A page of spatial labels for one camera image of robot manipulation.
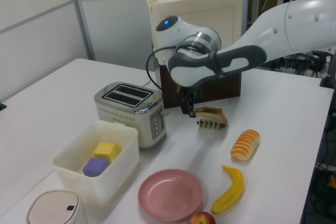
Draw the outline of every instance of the yellow sponge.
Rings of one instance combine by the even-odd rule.
[[[107,142],[99,142],[95,151],[93,152],[94,157],[105,158],[109,164],[113,162],[113,160],[119,154],[119,147],[115,143],[107,143]]]

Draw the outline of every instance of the toaster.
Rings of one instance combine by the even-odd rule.
[[[94,96],[100,120],[118,122],[138,131],[139,148],[149,148],[166,135],[161,93],[114,82]]]

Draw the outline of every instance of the banana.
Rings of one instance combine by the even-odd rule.
[[[230,188],[223,193],[211,206],[212,214],[220,214],[231,207],[244,192],[244,177],[240,170],[230,168],[226,165],[222,166],[232,179]]]

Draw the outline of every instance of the red apple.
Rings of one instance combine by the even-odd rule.
[[[188,224],[216,224],[216,221],[209,212],[197,212],[191,215]]]

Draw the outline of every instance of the white wall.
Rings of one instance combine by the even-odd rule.
[[[73,0],[0,0],[0,102],[86,50]]]
[[[78,2],[95,59],[144,69],[152,51],[146,0]]]

